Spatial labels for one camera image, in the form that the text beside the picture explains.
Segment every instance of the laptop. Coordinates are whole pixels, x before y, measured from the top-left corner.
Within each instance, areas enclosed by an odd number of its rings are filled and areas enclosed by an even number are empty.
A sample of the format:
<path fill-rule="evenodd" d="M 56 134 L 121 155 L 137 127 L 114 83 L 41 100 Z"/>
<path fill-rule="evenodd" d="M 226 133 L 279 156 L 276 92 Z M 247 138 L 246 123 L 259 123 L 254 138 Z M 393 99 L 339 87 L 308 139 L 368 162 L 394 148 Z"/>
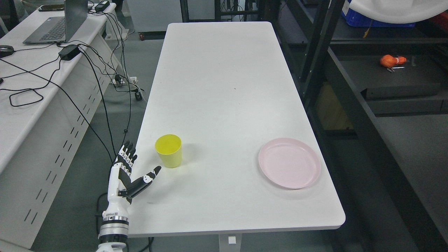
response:
<path fill-rule="evenodd" d="M 24 44 L 66 43 L 87 19 L 87 0 L 64 0 L 64 17 L 49 17 Z"/>

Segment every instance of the white desk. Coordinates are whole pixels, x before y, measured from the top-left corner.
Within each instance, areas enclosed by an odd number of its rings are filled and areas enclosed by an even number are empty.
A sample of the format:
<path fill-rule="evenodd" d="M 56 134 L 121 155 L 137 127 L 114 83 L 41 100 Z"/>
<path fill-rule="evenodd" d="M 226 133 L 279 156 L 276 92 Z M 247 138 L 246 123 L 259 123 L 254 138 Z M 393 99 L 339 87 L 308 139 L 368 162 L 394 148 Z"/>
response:
<path fill-rule="evenodd" d="M 111 4 L 106 11 L 111 12 L 114 8 L 115 4 Z M 63 15 L 64 12 L 35 11 L 0 39 L 0 44 L 11 45 L 15 50 L 44 47 L 24 45 L 22 41 L 48 17 Z M 99 34 L 106 20 L 106 16 L 89 14 L 71 40 L 91 45 L 110 62 L 112 52 Z M 3 60 L 32 70 L 56 59 L 60 50 L 52 45 L 45 49 L 15 52 Z M 96 65 L 103 66 L 91 50 L 87 53 Z M 115 56 L 112 61 L 121 70 Z M 49 78 L 57 68 L 56 61 L 34 73 Z M 20 72 L 0 62 L 0 77 Z M 97 75 L 104 91 L 110 79 L 99 70 Z M 90 121 L 101 95 L 87 59 L 80 54 L 71 61 L 62 61 L 61 69 L 52 81 L 70 95 Z M 5 79 L 0 87 L 21 89 L 41 87 L 45 83 L 31 74 L 22 74 Z M 3 240 L 24 248 L 31 247 L 88 127 L 67 96 L 55 85 L 49 84 L 39 93 L 44 100 L 15 108 L 9 104 L 12 92 L 0 91 L 0 243 Z M 36 98 L 29 92 L 15 97 L 14 102 L 23 104 Z"/>
<path fill-rule="evenodd" d="M 345 214 L 268 22 L 171 24 L 137 142 L 135 177 L 161 164 L 154 143 L 183 142 L 181 166 L 163 168 L 130 206 L 130 237 L 336 229 Z M 258 152 L 271 139 L 308 144 L 317 182 L 268 181 Z M 222 251 L 239 250 L 220 236 Z"/>

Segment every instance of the laptop screen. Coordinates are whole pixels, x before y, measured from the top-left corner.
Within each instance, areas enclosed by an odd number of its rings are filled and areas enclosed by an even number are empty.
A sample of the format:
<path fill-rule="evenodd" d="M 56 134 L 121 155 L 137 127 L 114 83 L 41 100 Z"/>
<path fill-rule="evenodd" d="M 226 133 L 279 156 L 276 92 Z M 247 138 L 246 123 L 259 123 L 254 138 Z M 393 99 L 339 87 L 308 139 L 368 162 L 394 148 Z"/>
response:
<path fill-rule="evenodd" d="M 65 41 L 68 42 L 87 18 L 87 0 L 65 0 Z"/>

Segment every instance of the power adapter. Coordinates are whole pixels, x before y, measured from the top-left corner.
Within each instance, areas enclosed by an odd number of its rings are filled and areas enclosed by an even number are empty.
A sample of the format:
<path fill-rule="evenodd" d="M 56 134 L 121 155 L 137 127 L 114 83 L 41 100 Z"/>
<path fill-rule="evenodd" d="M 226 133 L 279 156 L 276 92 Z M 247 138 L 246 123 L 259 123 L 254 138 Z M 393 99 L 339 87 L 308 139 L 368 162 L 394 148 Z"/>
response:
<path fill-rule="evenodd" d="M 80 52 L 81 51 L 79 50 L 78 45 L 68 45 L 64 47 L 58 54 L 60 59 L 62 59 L 63 61 L 70 61 Z"/>
<path fill-rule="evenodd" d="M 95 6 L 95 12 L 103 12 L 109 6 L 109 4 L 109 1 L 101 1 Z"/>

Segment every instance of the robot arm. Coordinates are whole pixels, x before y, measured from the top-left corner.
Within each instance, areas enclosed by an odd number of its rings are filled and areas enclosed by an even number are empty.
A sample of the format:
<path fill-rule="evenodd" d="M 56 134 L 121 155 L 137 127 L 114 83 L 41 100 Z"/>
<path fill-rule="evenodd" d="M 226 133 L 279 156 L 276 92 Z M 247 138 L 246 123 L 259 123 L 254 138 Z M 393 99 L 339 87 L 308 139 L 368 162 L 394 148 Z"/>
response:
<path fill-rule="evenodd" d="M 98 239 L 97 252 L 122 252 L 128 238 L 128 207 L 132 198 L 145 190 L 159 173 L 161 166 L 131 182 L 132 166 L 137 159 L 135 148 L 127 141 L 118 152 L 112 165 L 109 188 L 108 208 L 103 212 L 103 223 Z"/>

